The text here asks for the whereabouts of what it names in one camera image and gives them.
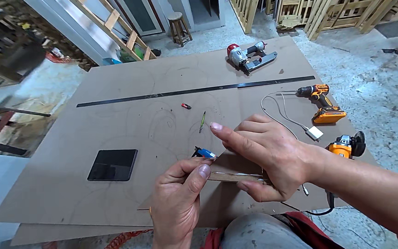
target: power cord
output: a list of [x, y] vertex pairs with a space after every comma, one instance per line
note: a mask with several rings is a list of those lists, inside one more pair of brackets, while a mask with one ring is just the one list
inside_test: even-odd
[[[296, 134], [294, 134], [294, 132], [291, 131], [291, 129], [290, 129], [288, 126], [284, 125], [284, 124], [283, 124], [282, 122], [280, 122], [279, 120], [273, 118], [273, 116], [271, 116], [270, 114], [268, 114], [268, 112], [267, 112], [267, 111], [265, 110], [265, 108], [263, 107], [263, 100], [264, 100], [264, 99], [266, 99], [266, 98], [272, 98], [272, 99], [274, 99], [273, 97], [270, 96], [270, 94], [274, 94], [274, 93], [269, 93], [269, 94], [267, 94], [267, 95], [260, 101], [260, 107], [262, 108], [262, 111], [263, 111], [267, 116], [269, 116], [270, 118], [272, 118], [274, 121], [278, 122], [278, 123], [281, 124], [283, 127], [287, 128], [287, 129], [293, 134], [293, 136], [297, 139], [297, 141], [299, 141], [299, 139], [297, 138]], [[305, 130], [305, 132], [307, 132], [307, 131], [309, 130], [308, 127], [306, 127], [306, 126], [304, 126], [303, 124], [298, 123], [298, 122], [296, 122], [296, 121], [294, 121], [294, 120], [292, 120], [292, 119], [290, 119], [290, 118], [288, 117], [288, 115], [287, 115], [287, 109], [286, 109], [286, 104], [285, 104], [285, 97], [284, 97], [284, 95], [283, 95], [282, 93], [278, 93], [278, 94], [282, 95], [282, 99], [284, 100], [284, 113], [285, 113], [285, 116], [282, 115], [282, 113], [280, 112], [280, 108], [279, 108], [279, 113], [280, 113], [280, 115], [282, 115], [286, 120], [288, 120], [288, 121], [290, 121], [290, 122], [293, 122], [293, 123], [299, 125], [300, 127], [302, 127], [302, 128]], [[303, 190], [303, 192], [305, 193], [306, 196], [310, 195], [309, 192], [308, 192], [308, 190], [307, 190], [307, 188], [305, 188], [305, 186], [304, 186], [303, 184], [302, 184], [302, 190]]]

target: wrist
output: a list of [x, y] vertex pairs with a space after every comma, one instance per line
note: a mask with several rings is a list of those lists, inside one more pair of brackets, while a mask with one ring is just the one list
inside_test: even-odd
[[166, 237], [158, 236], [155, 232], [153, 237], [153, 249], [189, 249], [193, 233], [188, 233], [185, 238], [179, 241], [167, 241]]
[[302, 161], [306, 166], [305, 182], [314, 184], [318, 179], [323, 177], [325, 172], [325, 162], [330, 156], [331, 152], [328, 150], [311, 144], [302, 143], [304, 146], [304, 158]]
[[175, 244], [165, 244], [158, 241], [156, 238], [153, 239], [152, 249], [189, 249], [191, 244], [191, 239], [183, 240]]

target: yellow cordless drill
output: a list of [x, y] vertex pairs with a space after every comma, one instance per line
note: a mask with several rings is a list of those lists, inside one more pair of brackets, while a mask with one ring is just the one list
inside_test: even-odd
[[319, 108], [311, 119], [315, 124], [335, 123], [346, 116], [346, 112], [342, 111], [339, 106], [333, 106], [331, 101], [326, 97], [329, 92], [329, 86], [327, 84], [301, 87], [297, 89], [297, 91], [281, 92], [297, 92], [297, 96], [299, 97], [306, 97], [319, 101], [322, 107]]

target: white charger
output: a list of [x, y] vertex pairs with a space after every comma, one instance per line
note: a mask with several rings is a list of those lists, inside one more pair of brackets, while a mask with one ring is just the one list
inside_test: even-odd
[[319, 139], [322, 135], [323, 132], [320, 131], [317, 127], [313, 126], [309, 128], [305, 133], [307, 133], [312, 139], [317, 140]]

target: orange hose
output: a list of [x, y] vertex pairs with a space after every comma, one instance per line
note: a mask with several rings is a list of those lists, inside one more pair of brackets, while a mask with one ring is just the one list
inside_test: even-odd
[[149, 232], [151, 230], [152, 229], [121, 233], [120, 235], [116, 236], [116, 238], [114, 238], [104, 249], [119, 249], [119, 247], [124, 245], [124, 243], [127, 242], [127, 240], [130, 240], [131, 238], [136, 237], [137, 235]]

